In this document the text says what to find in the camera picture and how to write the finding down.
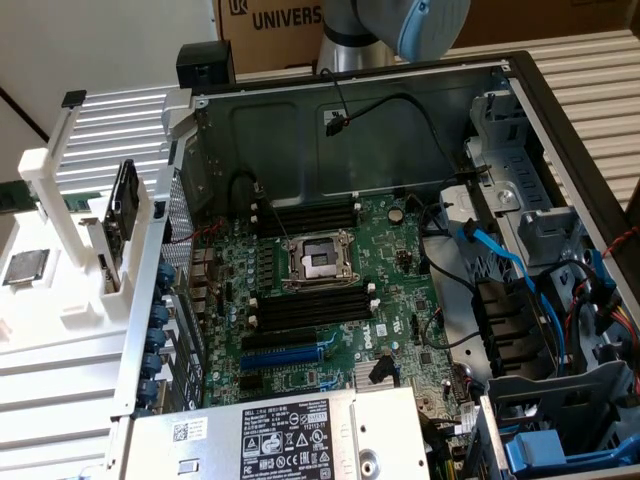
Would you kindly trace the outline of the metal locking lever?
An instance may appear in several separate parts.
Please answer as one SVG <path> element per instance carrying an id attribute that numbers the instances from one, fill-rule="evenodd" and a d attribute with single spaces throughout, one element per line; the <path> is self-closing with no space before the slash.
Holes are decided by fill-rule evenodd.
<path id="1" fill-rule="evenodd" d="M 281 228 L 281 230 L 282 230 L 283 236 L 284 236 L 284 238 L 286 239 L 286 242 L 287 242 L 287 245 L 288 245 L 288 246 L 287 246 L 287 248 L 290 248 L 290 245 L 291 245 L 290 237 L 289 237 L 289 235 L 288 235 L 288 233 L 287 233 L 287 231 L 286 231 L 286 229 L 285 229 L 285 227 L 284 227 L 284 224 L 282 223 L 282 221 L 281 221 L 281 219 L 280 219 L 280 216 L 279 216 L 279 214 L 278 214 L 278 212 L 277 212 L 277 210 L 276 210 L 276 208 L 275 208 L 275 206 L 274 206 L 273 202 L 272 202 L 272 201 L 271 201 L 271 199 L 269 198 L 269 196 L 268 196 L 268 194 L 267 194 L 267 191 L 266 191 L 266 188 L 265 188 L 264 186 L 262 186 L 262 187 L 261 187 L 261 192 L 262 192 L 262 194 L 263 194 L 264 200 L 265 200 L 265 201 L 266 201 L 266 203 L 268 204 L 269 208 L 271 209 L 271 211 L 272 211 L 272 213 L 273 213 L 274 218 L 276 219 L 276 221 L 277 221 L 277 223 L 278 223 L 279 227 L 280 227 L 280 228 Z"/>

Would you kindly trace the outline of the green Dell motherboard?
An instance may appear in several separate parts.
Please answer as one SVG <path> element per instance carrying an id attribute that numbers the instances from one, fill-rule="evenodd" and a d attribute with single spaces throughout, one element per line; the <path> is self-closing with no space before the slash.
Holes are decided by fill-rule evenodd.
<path id="1" fill-rule="evenodd" d="M 391 225 L 390 208 L 404 211 Z M 241 339 L 258 331 L 249 323 L 257 314 L 257 296 L 279 296 L 287 273 L 284 236 L 259 238 L 248 222 L 218 224 L 204 231 L 192 255 L 191 295 L 205 335 L 203 403 L 207 407 L 285 397 L 293 394 L 355 389 L 357 363 L 391 355 L 400 386 L 409 387 L 418 409 L 444 421 L 458 413 L 454 365 L 436 289 L 419 268 L 418 216 L 391 196 L 370 197 L 356 206 L 357 226 L 343 229 L 356 237 L 354 266 L 361 280 L 374 283 L 373 317 L 315 328 L 317 342 L 285 348 L 243 351 Z M 256 353 L 318 346 L 323 360 L 269 369 L 241 371 L 240 359 Z M 260 374 L 264 388 L 240 392 L 238 379 Z"/>

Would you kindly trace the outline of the open grey PC case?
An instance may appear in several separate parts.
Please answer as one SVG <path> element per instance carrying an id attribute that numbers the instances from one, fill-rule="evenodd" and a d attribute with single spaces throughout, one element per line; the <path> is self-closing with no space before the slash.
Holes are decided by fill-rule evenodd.
<path id="1" fill-rule="evenodd" d="M 472 100 L 514 93 L 544 149 L 553 197 L 582 223 L 580 259 L 529 269 L 501 243 L 467 140 Z M 205 335 L 191 295 L 205 230 L 257 229 L 264 199 L 388 195 L 418 216 L 419 268 L 431 277 L 454 365 L 458 413 L 418 409 L 430 480 L 518 480 L 504 446 L 556 430 L 566 455 L 640 434 L 640 222 L 630 221 L 531 57 L 462 58 L 284 81 L 180 89 L 166 100 L 170 155 L 156 186 L 127 333 L 108 480 L 119 475 L 135 421 L 209 409 Z M 158 264 L 176 271 L 156 286 Z M 492 375 L 475 319 L 476 283 L 524 281 L 554 370 L 541 380 Z M 154 404 L 137 401 L 153 303 L 169 311 Z"/>

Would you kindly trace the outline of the long black expansion slot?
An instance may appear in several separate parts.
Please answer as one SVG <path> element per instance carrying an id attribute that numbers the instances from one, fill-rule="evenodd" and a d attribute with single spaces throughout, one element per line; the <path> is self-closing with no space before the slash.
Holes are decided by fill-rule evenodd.
<path id="1" fill-rule="evenodd" d="M 286 330 L 280 332 L 255 333 L 241 339 L 241 349 L 245 352 L 269 350 L 299 345 L 310 345 L 317 342 L 314 329 Z"/>

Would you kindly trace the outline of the black angled data connector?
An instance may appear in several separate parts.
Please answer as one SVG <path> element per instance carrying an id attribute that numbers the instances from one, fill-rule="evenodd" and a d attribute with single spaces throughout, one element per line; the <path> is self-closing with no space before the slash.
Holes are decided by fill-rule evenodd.
<path id="1" fill-rule="evenodd" d="M 388 377 L 390 377 L 393 382 L 396 382 L 397 371 L 395 363 L 391 355 L 382 355 L 369 373 L 369 380 L 377 385 Z"/>

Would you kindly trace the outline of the black graphics card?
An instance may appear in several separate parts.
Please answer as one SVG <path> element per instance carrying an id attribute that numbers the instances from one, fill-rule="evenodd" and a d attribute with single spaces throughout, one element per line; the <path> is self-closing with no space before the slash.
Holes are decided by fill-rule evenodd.
<path id="1" fill-rule="evenodd" d="M 124 160 L 118 169 L 106 213 L 102 221 L 108 253 L 105 256 L 106 291 L 120 289 L 119 269 L 125 243 L 130 241 L 139 209 L 139 179 L 132 159 Z"/>

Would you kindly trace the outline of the black plastic card holder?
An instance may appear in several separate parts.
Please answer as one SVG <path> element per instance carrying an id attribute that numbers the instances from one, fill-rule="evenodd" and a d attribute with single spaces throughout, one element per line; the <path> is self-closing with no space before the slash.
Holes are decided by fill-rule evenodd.
<path id="1" fill-rule="evenodd" d="M 476 283 L 472 307 L 492 375 L 541 380 L 554 370 L 530 290 L 522 280 Z"/>

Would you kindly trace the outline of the printed brown cardboard box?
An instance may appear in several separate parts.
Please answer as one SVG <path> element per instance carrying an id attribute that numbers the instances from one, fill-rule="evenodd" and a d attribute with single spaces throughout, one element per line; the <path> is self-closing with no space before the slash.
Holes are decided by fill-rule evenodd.
<path id="1" fill-rule="evenodd" d="M 323 38 L 324 0 L 211 0 L 220 39 L 237 73 L 313 65 Z"/>

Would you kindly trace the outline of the black plastic box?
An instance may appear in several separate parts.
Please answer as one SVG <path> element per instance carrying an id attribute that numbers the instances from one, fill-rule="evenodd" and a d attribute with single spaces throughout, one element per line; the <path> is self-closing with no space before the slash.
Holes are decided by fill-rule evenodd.
<path id="1" fill-rule="evenodd" d="M 183 45 L 175 69 L 182 89 L 207 92 L 236 83 L 232 46 L 226 40 Z"/>

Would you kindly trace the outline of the grey metal disk bay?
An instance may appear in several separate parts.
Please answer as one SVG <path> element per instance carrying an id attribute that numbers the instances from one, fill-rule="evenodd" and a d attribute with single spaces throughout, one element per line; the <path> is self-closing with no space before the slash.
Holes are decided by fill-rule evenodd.
<path id="1" fill-rule="evenodd" d="M 580 259 L 582 223 L 574 208 L 553 197 L 544 149 L 516 95 L 498 90 L 475 97 L 470 121 L 475 134 L 467 154 L 487 168 L 482 188 L 502 245 L 532 270 Z"/>

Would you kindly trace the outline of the silver power supply unit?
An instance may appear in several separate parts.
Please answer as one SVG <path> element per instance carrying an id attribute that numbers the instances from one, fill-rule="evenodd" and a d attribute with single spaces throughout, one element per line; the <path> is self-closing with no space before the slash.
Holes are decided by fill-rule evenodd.
<path id="1" fill-rule="evenodd" d="M 122 480 L 430 480 L 409 388 L 354 389 L 137 420 Z"/>

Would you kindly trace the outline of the white parts rack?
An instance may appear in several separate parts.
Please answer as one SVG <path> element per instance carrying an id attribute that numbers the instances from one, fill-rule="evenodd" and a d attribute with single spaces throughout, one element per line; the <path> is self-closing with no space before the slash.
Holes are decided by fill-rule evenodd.
<path id="1" fill-rule="evenodd" d="M 159 173 L 169 144 L 161 121 L 168 89 L 140 88 L 87 94 L 59 111 L 49 140 L 21 152 L 13 179 L 23 180 L 37 209 L 0 215 L 0 364 L 14 353 L 119 335 L 130 319 L 142 252 L 153 218 Z M 120 289 L 106 291 L 108 253 L 102 221 L 120 164 L 132 159 L 139 179 L 139 209 L 119 269 Z M 70 212 L 67 194 L 97 192 L 90 211 Z M 4 286 L 13 255 L 49 249 L 44 276 Z"/>

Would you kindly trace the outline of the silver CPU chip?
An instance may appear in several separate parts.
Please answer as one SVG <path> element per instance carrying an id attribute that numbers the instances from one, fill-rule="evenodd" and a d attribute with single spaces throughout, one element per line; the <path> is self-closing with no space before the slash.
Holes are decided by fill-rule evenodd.
<path id="1" fill-rule="evenodd" d="M 44 276 L 49 253 L 49 249 L 38 249 L 13 255 L 3 279 L 3 285 L 24 285 L 41 280 Z"/>

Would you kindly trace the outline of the plain brown cardboard box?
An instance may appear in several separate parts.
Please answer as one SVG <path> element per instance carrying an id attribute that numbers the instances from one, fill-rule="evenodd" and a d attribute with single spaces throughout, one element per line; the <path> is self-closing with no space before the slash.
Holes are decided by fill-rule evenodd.
<path id="1" fill-rule="evenodd" d="M 456 48 L 627 29 L 640 0 L 472 0 Z"/>

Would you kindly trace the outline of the blue plastic drive bracket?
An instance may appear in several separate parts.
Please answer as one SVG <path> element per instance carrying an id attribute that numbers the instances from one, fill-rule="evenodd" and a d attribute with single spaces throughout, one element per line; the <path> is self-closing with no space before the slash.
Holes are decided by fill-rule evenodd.
<path id="1" fill-rule="evenodd" d="M 618 468 L 640 463 L 640 434 L 615 448 L 566 455 L 556 430 L 524 432 L 504 446 L 511 473 L 518 480 Z"/>

